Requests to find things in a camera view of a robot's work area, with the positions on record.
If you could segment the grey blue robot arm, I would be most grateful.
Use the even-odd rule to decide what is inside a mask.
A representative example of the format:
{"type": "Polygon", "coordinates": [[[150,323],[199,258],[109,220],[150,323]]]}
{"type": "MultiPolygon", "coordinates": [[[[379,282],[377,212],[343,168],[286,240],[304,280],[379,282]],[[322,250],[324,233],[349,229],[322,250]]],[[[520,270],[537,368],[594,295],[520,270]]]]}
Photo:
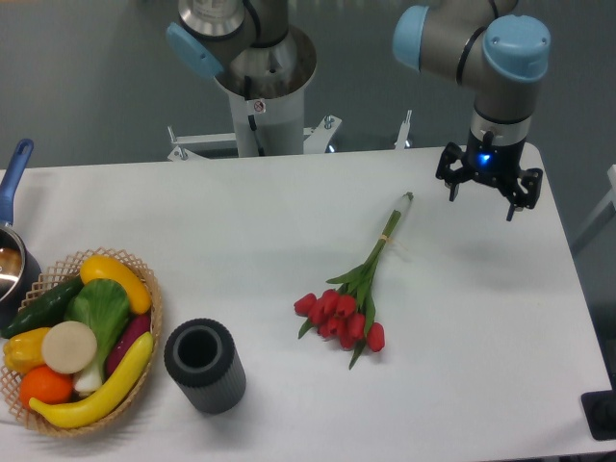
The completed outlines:
{"type": "MultiPolygon", "coordinates": [[[[449,143],[437,177],[452,192],[468,181],[498,190],[511,212],[533,208],[543,173],[520,165],[551,35],[511,1],[414,6],[393,34],[396,60],[475,93],[465,146],[449,143]]],[[[243,157],[303,154],[304,92],[317,67],[313,42],[285,1],[182,1],[167,27],[175,56],[229,98],[243,157]]]]}

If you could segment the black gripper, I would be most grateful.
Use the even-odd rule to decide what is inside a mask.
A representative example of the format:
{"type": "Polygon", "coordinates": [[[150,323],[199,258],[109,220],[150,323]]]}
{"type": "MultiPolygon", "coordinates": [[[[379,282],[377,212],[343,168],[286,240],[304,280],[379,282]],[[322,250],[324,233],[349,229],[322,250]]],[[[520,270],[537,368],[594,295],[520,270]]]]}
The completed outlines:
{"type": "Polygon", "coordinates": [[[541,193],[544,171],[521,169],[520,160],[526,139],[514,144],[494,145],[496,135],[488,131],[481,140],[469,135],[465,148],[449,142],[440,157],[435,176],[449,188],[449,201],[458,195],[459,186],[470,180],[496,188],[509,201],[506,220],[516,212],[533,209],[541,193]]]}

